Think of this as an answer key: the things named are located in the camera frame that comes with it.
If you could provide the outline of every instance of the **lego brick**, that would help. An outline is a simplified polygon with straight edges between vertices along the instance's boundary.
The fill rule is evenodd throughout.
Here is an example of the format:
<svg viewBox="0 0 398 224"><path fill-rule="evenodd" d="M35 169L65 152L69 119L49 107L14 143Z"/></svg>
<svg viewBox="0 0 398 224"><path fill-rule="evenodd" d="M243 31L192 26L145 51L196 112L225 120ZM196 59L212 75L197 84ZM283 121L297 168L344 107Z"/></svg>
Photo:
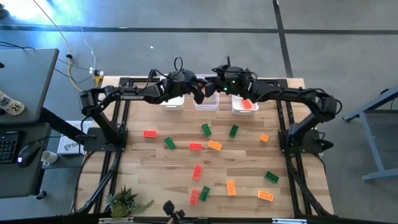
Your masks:
<svg viewBox="0 0 398 224"><path fill-rule="evenodd" d="M228 196L236 195L235 184L233 180L226 182L226 189L228 191Z"/></svg>
<svg viewBox="0 0 398 224"><path fill-rule="evenodd" d="M242 99L242 105L245 110L251 110L252 108L250 100Z"/></svg>
<svg viewBox="0 0 398 224"><path fill-rule="evenodd" d="M199 143L190 143L189 144L189 149L196 150L196 151L201 151L201 144L199 144Z"/></svg>
<svg viewBox="0 0 398 224"><path fill-rule="evenodd" d="M167 137L164 139L164 142L166 142L166 145L170 148L170 149L175 149L175 144L173 142L173 140L170 137Z"/></svg>
<svg viewBox="0 0 398 224"><path fill-rule="evenodd" d="M229 132L229 136L231 138L235 138L236 132L238 131L238 127L239 126L236 125L232 126L231 131Z"/></svg>
<svg viewBox="0 0 398 224"><path fill-rule="evenodd" d="M193 170L192 178L195 180L199 180L201 170L202 170L202 166L196 165Z"/></svg>
<svg viewBox="0 0 398 224"><path fill-rule="evenodd" d="M203 125L201 126L201 128L202 128L203 131L205 132L205 136L211 136L211 131L210 131L210 128L209 128L209 125L208 125L208 124L203 124Z"/></svg>
<svg viewBox="0 0 398 224"><path fill-rule="evenodd" d="M198 197L199 197L199 190L193 189L192 194L191 194L191 199L189 200L189 203L191 205L196 205L198 202Z"/></svg>
<svg viewBox="0 0 398 224"><path fill-rule="evenodd" d="M144 138L156 138L156 131L145 130L144 131Z"/></svg>
<svg viewBox="0 0 398 224"><path fill-rule="evenodd" d="M205 202L207 199L207 195L209 194L209 191L210 191L210 188L204 186L203 190L201 191L199 199Z"/></svg>
<svg viewBox="0 0 398 224"><path fill-rule="evenodd" d="M267 172L264 174L264 177L267 178L269 181L271 181L271 182L274 183L274 184L278 183L278 180L279 180L279 177L278 177L278 176L276 176L275 174L273 174L273 173L271 173L271 172L269 172L269 171L267 171Z"/></svg>
<svg viewBox="0 0 398 224"><path fill-rule="evenodd" d="M222 144L220 144L218 142L215 142L215 141L212 141L212 140L209 141L209 145L208 146L210 148L212 148L212 149L216 149L217 151L220 151L221 147L223 147Z"/></svg>
<svg viewBox="0 0 398 224"><path fill-rule="evenodd" d="M273 201L274 200L274 195L262 190L259 190L259 194L257 195L258 198L267 200L267 201Z"/></svg>
<svg viewBox="0 0 398 224"><path fill-rule="evenodd" d="M262 142L267 142L267 141L268 141L268 135L262 134L262 135L261 135L261 138L260 138L260 141L262 141Z"/></svg>

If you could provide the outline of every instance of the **red lego brick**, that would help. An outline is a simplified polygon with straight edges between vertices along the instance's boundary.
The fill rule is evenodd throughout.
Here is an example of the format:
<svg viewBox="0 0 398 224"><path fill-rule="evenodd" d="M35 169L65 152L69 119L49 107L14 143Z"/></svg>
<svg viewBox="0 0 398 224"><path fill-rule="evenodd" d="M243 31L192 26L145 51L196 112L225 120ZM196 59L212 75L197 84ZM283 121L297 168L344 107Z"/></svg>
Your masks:
<svg viewBox="0 0 398 224"><path fill-rule="evenodd" d="M250 102L250 100L244 100L244 99L242 99L242 105L243 105L243 108L245 109L245 110L251 110L251 102Z"/></svg>
<svg viewBox="0 0 398 224"><path fill-rule="evenodd" d="M196 151L201 151L201 144L199 144L199 143L190 143L189 144L189 149L196 150Z"/></svg>
<svg viewBox="0 0 398 224"><path fill-rule="evenodd" d="M199 165L196 165L195 169L193 170L192 178L195 180L199 180L201 170L202 170L202 167Z"/></svg>
<svg viewBox="0 0 398 224"><path fill-rule="evenodd" d="M144 138L156 138L156 131L145 130Z"/></svg>
<svg viewBox="0 0 398 224"><path fill-rule="evenodd" d="M199 197L199 190L193 189L192 194L191 194L191 199L189 200L189 203L191 205L196 205L198 202L198 197Z"/></svg>

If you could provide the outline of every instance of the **computer mouse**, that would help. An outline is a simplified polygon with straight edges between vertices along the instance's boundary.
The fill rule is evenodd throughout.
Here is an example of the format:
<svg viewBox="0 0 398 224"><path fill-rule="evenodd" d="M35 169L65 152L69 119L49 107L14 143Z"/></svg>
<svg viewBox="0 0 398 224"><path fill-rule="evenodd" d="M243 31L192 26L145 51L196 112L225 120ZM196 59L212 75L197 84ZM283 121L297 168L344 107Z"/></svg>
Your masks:
<svg viewBox="0 0 398 224"><path fill-rule="evenodd" d="M39 141L31 141L20 152L17 158L17 165L20 167L27 167L32 163L36 157L37 152L42 147Z"/></svg>

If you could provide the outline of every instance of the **black desk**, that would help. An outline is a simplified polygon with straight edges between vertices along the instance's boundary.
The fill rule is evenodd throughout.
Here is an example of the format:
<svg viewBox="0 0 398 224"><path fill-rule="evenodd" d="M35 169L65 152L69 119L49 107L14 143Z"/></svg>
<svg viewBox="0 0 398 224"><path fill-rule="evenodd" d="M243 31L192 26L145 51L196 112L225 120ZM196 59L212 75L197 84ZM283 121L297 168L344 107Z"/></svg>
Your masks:
<svg viewBox="0 0 398 224"><path fill-rule="evenodd" d="M20 149L29 141L48 136L51 128L74 141L84 134L43 108L58 53L58 49L0 50L4 64L0 68L0 90L25 104L25 111L18 116L0 115L0 130L24 131ZM44 175L40 161L43 145L28 167L0 165L0 198L38 195Z"/></svg>
<svg viewBox="0 0 398 224"><path fill-rule="evenodd" d="M28 142L44 138L50 134L50 125L46 123L30 124L11 128L0 128L3 131L22 131L21 146ZM33 162L25 167L19 167L16 163L0 165L0 198L25 197L38 195L41 181L44 175L40 161L44 147L40 149Z"/></svg>

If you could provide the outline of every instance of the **yellow cable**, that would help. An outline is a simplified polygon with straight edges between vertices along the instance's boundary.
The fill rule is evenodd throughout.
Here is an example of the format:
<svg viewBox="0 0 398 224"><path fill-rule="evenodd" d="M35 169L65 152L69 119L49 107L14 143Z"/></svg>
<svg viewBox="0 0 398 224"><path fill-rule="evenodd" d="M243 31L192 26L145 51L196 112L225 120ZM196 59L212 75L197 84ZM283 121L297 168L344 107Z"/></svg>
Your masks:
<svg viewBox="0 0 398 224"><path fill-rule="evenodd" d="M50 18L49 15L47 15L47 13L45 13L45 11L40 7L40 5L36 2L36 0L33 0L33 2L36 3L36 5L41 9L41 11L45 14L45 16L47 16L48 19L50 19L50 21L52 22L52 24L54 24L55 28L57 28L57 30L59 31L59 33L61 34L62 38L64 39L66 45L67 45L67 50L68 50L68 55L70 55L70 48L69 48L69 44L67 42L67 39L65 38L65 36L62 34L61 30L58 28L58 26L54 23L54 21ZM81 88L79 88L76 83L72 80L72 75L71 75L71 69L72 69L72 60L70 60L70 58L68 58L68 76L69 76L69 80L72 83L72 85L79 91L82 91Z"/></svg>

